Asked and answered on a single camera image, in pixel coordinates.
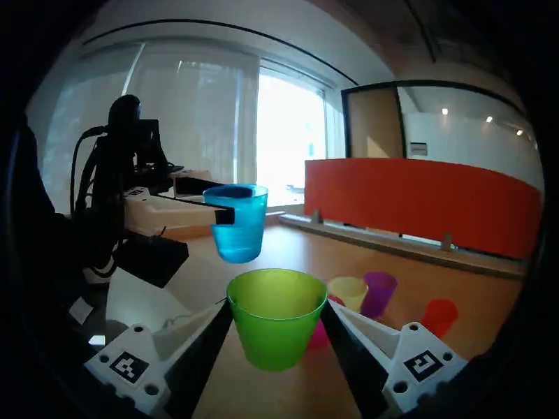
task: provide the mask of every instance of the purple cup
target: purple cup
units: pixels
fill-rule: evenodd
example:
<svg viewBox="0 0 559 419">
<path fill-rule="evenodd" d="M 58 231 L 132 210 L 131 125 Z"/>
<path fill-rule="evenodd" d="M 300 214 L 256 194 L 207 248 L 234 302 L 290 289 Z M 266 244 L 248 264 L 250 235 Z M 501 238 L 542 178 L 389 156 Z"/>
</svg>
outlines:
<svg viewBox="0 0 559 419">
<path fill-rule="evenodd" d="M 369 272 L 363 280 L 369 286 L 369 291 L 361 305 L 361 314 L 375 319 L 384 313 L 398 286 L 398 281 L 386 272 Z"/>
</svg>

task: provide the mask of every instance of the white curtain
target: white curtain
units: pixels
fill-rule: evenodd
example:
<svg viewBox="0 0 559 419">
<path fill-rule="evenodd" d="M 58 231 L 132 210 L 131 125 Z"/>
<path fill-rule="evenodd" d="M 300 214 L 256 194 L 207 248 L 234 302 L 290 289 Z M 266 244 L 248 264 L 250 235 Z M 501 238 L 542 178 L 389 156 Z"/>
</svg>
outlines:
<svg viewBox="0 0 559 419">
<path fill-rule="evenodd" d="M 127 89 L 159 120 L 167 159 L 224 183 L 255 181 L 257 57 L 179 41 L 148 43 Z"/>
<path fill-rule="evenodd" d="M 82 58 L 60 93 L 50 123 L 43 157 L 45 189 L 61 213 L 70 212 L 70 171 L 72 155 L 84 131 L 107 124 L 109 107 L 121 96 L 138 45 L 111 48 Z M 94 144 L 85 140 L 76 161 L 76 184 Z"/>
<path fill-rule="evenodd" d="M 209 170 L 226 183 L 256 181 L 258 57 L 186 41 L 146 41 L 81 59 L 63 89 L 43 160 L 43 181 L 55 208 L 69 211 L 69 173 L 81 133 L 105 125 L 112 102 L 141 102 L 141 118 L 158 119 L 167 159 Z M 76 184 L 93 140 L 84 141 Z"/>
</svg>

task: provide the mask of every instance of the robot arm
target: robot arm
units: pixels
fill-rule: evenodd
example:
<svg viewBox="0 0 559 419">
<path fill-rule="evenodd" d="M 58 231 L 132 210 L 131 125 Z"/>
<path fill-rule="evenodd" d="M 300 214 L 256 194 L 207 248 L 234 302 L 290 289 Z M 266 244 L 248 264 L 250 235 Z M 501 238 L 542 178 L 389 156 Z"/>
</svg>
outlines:
<svg viewBox="0 0 559 419">
<path fill-rule="evenodd" d="M 328 301 L 321 319 L 364 418 L 395 418 L 433 396 L 466 361 L 417 322 L 400 331 Z M 158 416 L 190 417 L 232 320 L 228 300 L 151 333 L 132 325 L 85 363 L 118 397 Z"/>
</svg>

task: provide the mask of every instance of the wooden table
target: wooden table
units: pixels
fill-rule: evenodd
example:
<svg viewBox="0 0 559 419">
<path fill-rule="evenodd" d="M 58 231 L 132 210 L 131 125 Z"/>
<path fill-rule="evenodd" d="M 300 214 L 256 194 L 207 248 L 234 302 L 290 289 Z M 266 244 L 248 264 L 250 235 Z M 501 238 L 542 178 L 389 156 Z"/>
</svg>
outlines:
<svg viewBox="0 0 559 419">
<path fill-rule="evenodd" d="M 509 313 L 521 283 L 364 249 L 285 226 L 266 228 L 261 255 L 233 265 L 218 255 L 212 237 L 189 241 L 190 257 L 166 289 L 188 310 L 222 299 L 237 274 L 282 267 L 327 283 L 336 276 L 385 271 L 398 288 L 381 322 L 395 329 L 421 319 L 433 298 L 455 302 L 460 316 L 443 340 L 464 358 L 486 351 Z M 260 371 L 246 361 L 232 324 L 198 403 L 195 418 L 359 418 L 330 346 L 308 351 L 281 373 Z"/>
</svg>

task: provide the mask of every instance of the blue cup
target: blue cup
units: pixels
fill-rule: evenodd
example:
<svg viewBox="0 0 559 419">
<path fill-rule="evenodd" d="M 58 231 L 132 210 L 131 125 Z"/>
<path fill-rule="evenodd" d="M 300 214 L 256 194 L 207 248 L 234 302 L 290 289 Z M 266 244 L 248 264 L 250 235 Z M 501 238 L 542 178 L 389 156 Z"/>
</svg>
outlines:
<svg viewBox="0 0 559 419">
<path fill-rule="evenodd" d="M 235 208 L 235 223 L 214 224 L 217 253 L 230 263 L 246 263 L 255 259 L 262 248 L 266 223 L 268 190 L 252 184 L 216 186 L 204 191 L 204 202 Z"/>
</svg>

